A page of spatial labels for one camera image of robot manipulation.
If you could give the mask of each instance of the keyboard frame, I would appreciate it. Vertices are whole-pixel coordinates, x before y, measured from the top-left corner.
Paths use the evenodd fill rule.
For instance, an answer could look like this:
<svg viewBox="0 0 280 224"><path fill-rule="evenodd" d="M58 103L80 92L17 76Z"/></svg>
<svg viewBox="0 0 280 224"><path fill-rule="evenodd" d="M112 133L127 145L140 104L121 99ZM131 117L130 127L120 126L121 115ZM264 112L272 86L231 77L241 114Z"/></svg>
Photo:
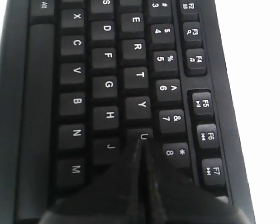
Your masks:
<svg viewBox="0 0 280 224"><path fill-rule="evenodd" d="M173 9L176 0L172 0ZM225 65L222 40L219 32L215 0L198 0L201 18L204 49L208 74L205 77L186 77L181 62L181 83L185 114L189 105L185 104L189 89L203 87L208 83L212 93L221 155L230 201L255 223L252 201L245 171L235 112ZM22 104L25 94L25 61L28 31L29 0L9 0L0 46L0 224L15 223L17 169L21 146ZM186 118L187 127L190 120ZM192 130L187 129L190 152L194 152ZM192 167L197 173L195 159Z"/></svg>

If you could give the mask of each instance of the white background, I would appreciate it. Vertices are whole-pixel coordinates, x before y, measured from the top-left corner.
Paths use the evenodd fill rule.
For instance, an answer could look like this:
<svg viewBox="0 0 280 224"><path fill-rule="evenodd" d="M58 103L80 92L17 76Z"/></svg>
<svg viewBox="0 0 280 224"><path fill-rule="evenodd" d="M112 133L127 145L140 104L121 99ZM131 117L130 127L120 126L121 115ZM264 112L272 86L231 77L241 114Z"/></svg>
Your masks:
<svg viewBox="0 0 280 224"><path fill-rule="evenodd" d="M216 4L256 220L280 224L280 0Z"/></svg>

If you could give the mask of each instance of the space bar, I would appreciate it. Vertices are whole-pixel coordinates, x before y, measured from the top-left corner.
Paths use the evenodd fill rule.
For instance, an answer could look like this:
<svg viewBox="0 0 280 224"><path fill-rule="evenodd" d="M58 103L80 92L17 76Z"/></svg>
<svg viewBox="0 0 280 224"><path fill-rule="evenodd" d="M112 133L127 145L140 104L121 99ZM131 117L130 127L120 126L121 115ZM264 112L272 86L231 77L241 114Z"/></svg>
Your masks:
<svg viewBox="0 0 280 224"><path fill-rule="evenodd" d="M48 206L54 25L30 27L25 76L16 220L40 218Z"/></svg>

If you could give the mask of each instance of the black key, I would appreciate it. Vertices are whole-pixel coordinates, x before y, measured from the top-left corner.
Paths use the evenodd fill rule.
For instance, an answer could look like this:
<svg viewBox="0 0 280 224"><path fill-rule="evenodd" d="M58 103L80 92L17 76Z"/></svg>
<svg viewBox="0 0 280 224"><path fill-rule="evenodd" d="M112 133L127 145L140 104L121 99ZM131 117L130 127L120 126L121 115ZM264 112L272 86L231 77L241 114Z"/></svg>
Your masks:
<svg viewBox="0 0 280 224"><path fill-rule="evenodd" d="M144 38L144 19L142 13L128 13L120 15L119 38Z"/></svg>
<svg viewBox="0 0 280 224"><path fill-rule="evenodd" d="M198 125L197 135L200 148L219 148L217 127L214 124Z"/></svg>
<svg viewBox="0 0 280 224"><path fill-rule="evenodd" d="M143 124L152 118L149 97L126 98L126 122Z"/></svg>
<svg viewBox="0 0 280 224"><path fill-rule="evenodd" d="M203 49L187 50L187 76L203 76L206 74L206 62Z"/></svg>
<svg viewBox="0 0 280 224"><path fill-rule="evenodd" d="M94 165L111 165L120 156L119 139L96 139L92 144Z"/></svg>
<svg viewBox="0 0 280 224"><path fill-rule="evenodd" d="M172 50L175 48L174 27L172 24L155 24L149 29L149 50Z"/></svg>
<svg viewBox="0 0 280 224"><path fill-rule="evenodd" d="M142 11L142 0L119 0L120 13L136 13Z"/></svg>
<svg viewBox="0 0 280 224"><path fill-rule="evenodd" d="M89 18L91 20L113 20L113 0L91 0L89 13Z"/></svg>
<svg viewBox="0 0 280 224"><path fill-rule="evenodd" d="M190 153L187 143L169 143L163 145L163 152L167 159L176 168L186 168L189 173L190 168Z"/></svg>
<svg viewBox="0 0 280 224"><path fill-rule="evenodd" d="M85 115L85 93L63 93L59 100L60 116L81 116Z"/></svg>
<svg viewBox="0 0 280 224"><path fill-rule="evenodd" d="M55 0L31 0L30 23L54 22Z"/></svg>
<svg viewBox="0 0 280 224"><path fill-rule="evenodd" d="M150 56L151 75L155 78L177 77L178 63L176 51L156 51Z"/></svg>
<svg viewBox="0 0 280 224"><path fill-rule="evenodd" d="M85 159L66 159L57 162L58 188L82 187L85 184Z"/></svg>
<svg viewBox="0 0 280 224"><path fill-rule="evenodd" d="M93 130L116 130L119 127L118 107L105 106L93 108Z"/></svg>
<svg viewBox="0 0 280 224"><path fill-rule="evenodd" d="M183 110L159 112L161 134L185 134L186 124Z"/></svg>
<svg viewBox="0 0 280 224"><path fill-rule="evenodd" d="M166 107L181 105L182 91L179 79L156 81L154 104Z"/></svg>
<svg viewBox="0 0 280 224"><path fill-rule="evenodd" d="M179 0L180 19L183 22L197 21L198 8L196 0Z"/></svg>
<svg viewBox="0 0 280 224"><path fill-rule="evenodd" d="M112 102L117 99L117 78L115 76L92 79L92 99L97 102Z"/></svg>
<svg viewBox="0 0 280 224"><path fill-rule="evenodd" d="M93 75L115 75L117 73L116 50L114 48L93 49L91 67Z"/></svg>
<svg viewBox="0 0 280 224"><path fill-rule="evenodd" d="M84 34L84 10L65 9L61 12L62 34Z"/></svg>
<svg viewBox="0 0 280 224"><path fill-rule="evenodd" d="M16 223L41 218L48 208L54 33L51 24L33 25L29 29Z"/></svg>
<svg viewBox="0 0 280 224"><path fill-rule="evenodd" d="M62 64L60 67L60 85L84 86L85 65L83 63Z"/></svg>
<svg viewBox="0 0 280 224"><path fill-rule="evenodd" d="M202 160L203 179L206 186L218 186L225 185L225 176L222 160L206 159Z"/></svg>
<svg viewBox="0 0 280 224"><path fill-rule="evenodd" d="M84 36L62 36L61 57L68 61L77 61L85 57Z"/></svg>
<svg viewBox="0 0 280 224"><path fill-rule="evenodd" d="M132 128L128 129L126 132L126 140L139 138L142 140L146 140L149 138L153 138L154 133L152 128Z"/></svg>
<svg viewBox="0 0 280 224"><path fill-rule="evenodd" d="M61 0L61 9L84 8L84 0Z"/></svg>
<svg viewBox="0 0 280 224"><path fill-rule="evenodd" d="M122 66L146 65L145 40L125 40L121 42Z"/></svg>
<svg viewBox="0 0 280 224"><path fill-rule="evenodd" d="M202 45L202 34L199 22L183 24L183 43L187 48L199 48Z"/></svg>
<svg viewBox="0 0 280 224"><path fill-rule="evenodd" d="M148 0L147 3L147 23L171 22L171 0Z"/></svg>
<svg viewBox="0 0 280 224"><path fill-rule="evenodd" d="M194 106L195 115L209 117L212 117L214 115L214 108L210 92L193 93L192 104Z"/></svg>
<svg viewBox="0 0 280 224"><path fill-rule="evenodd" d="M61 125L58 131L58 149L79 149L85 146L84 125Z"/></svg>
<svg viewBox="0 0 280 224"><path fill-rule="evenodd" d="M149 91L147 68L125 68L123 70L124 91L127 94L145 94Z"/></svg>
<svg viewBox="0 0 280 224"><path fill-rule="evenodd" d="M229 198L227 196L217 196L216 199L229 204Z"/></svg>
<svg viewBox="0 0 280 224"><path fill-rule="evenodd" d="M113 21L96 21L91 23L90 33L92 47L115 46L115 25Z"/></svg>

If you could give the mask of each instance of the keyboard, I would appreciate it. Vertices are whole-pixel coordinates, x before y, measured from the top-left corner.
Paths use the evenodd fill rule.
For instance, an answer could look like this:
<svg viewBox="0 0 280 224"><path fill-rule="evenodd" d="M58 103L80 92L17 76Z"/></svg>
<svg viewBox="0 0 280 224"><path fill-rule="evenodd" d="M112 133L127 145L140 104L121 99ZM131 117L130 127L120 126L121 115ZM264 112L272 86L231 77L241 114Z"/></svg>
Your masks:
<svg viewBox="0 0 280 224"><path fill-rule="evenodd" d="M9 2L0 223L37 223L134 137L254 221L214 0Z"/></svg>

